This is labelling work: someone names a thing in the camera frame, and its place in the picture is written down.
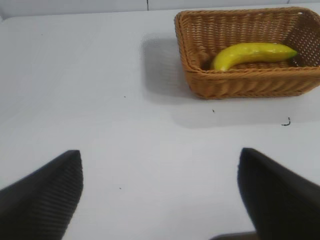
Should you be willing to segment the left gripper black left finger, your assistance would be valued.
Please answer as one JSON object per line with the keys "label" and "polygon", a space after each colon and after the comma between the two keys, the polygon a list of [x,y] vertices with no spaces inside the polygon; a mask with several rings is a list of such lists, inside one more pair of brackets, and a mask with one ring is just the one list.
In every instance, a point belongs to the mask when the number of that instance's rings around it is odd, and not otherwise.
{"label": "left gripper black left finger", "polygon": [[68,150],[1,189],[2,240],[61,240],[84,187],[79,150]]}

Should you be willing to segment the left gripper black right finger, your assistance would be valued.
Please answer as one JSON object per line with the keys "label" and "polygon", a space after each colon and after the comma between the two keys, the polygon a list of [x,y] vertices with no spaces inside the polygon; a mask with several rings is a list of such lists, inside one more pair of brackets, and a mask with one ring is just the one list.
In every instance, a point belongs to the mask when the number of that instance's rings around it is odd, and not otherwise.
{"label": "left gripper black right finger", "polygon": [[243,148],[239,192],[261,240],[318,240],[320,187],[272,158]]}

